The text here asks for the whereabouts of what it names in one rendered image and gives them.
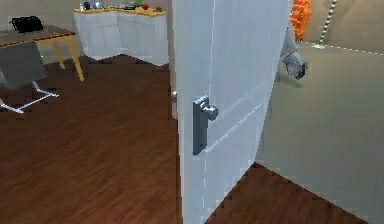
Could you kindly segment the grey office chair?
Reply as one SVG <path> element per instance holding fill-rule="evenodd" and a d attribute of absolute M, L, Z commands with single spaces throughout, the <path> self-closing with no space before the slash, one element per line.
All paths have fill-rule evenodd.
<path fill-rule="evenodd" d="M 47 77 L 43 61 L 34 41 L 25 41 L 0 47 L 0 88 L 17 90 L 28 84 L 42 94 L 42 97 L 18 108 L 7 105 L 0 97 L 0 107 L 23 114 L 24 109 L 48 97 L 58 94 L 45 91 L 37 84 L 38 80 Z"/>

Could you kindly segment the orange feather duster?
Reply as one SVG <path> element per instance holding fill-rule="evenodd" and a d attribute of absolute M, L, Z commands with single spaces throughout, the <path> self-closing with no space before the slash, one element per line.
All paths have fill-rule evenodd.
<path fill-rule="evenodd" d="M 305 34 L 312 14 L 311 0 L 293 0 L 290 22 L 296 40 L 301 40 Z"/>

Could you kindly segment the white room door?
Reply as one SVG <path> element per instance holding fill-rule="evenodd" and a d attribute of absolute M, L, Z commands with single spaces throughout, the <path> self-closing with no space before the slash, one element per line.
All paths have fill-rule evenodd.
<path fill-rule="evenodd" d="M 207 219 L 255 162 L 293 0 L 172 0 L 183 224 Z M 193 102 L 218 109 L 193 154 Z"/>

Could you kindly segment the brown wooden desk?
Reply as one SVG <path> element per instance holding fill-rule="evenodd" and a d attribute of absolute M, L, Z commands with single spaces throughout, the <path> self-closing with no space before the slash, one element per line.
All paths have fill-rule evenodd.
<path fill-rule="evenodd" d="M 42 31 L 32 33 L 18 33 L 15 30 L 0 31 L 0 47 L 8 46 L 24 41 L 34 41 L 38 46 L 49 44 L 53 47 L 56 54 L 56 58 L 62 69 L 65 68 L 63 57 L 59 51 L 58 43 L 63 42 L 67 44 L 67 49 L 73 60 L 78 77 L 81 81 L 85 80 L 81 64 L 79 61 L 79 55 L 77 54 L 77 48 L 74 41 L 76 33 L 64 28 L 60 28 L 55 25 L 44 25 Z"/>

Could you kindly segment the white kitchen counter cabinet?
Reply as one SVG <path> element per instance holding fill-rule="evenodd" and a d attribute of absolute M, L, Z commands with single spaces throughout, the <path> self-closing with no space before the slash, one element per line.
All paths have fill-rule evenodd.
<path fill-rule="evenodd" d="M 73 15 L 83 52 L 92 59 L 125 54 L 157 66 L 169 62 L 165 10 L 74 9 Z"/>

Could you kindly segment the black laptop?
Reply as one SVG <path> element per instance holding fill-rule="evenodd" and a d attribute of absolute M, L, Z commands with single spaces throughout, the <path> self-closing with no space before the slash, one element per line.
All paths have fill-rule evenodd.
<path fill-rule="evenodd" d="M 11 24 L 18 33 L 37 32 L 43 29 L 43 24 L 37 16 L 14 17 Z"/>

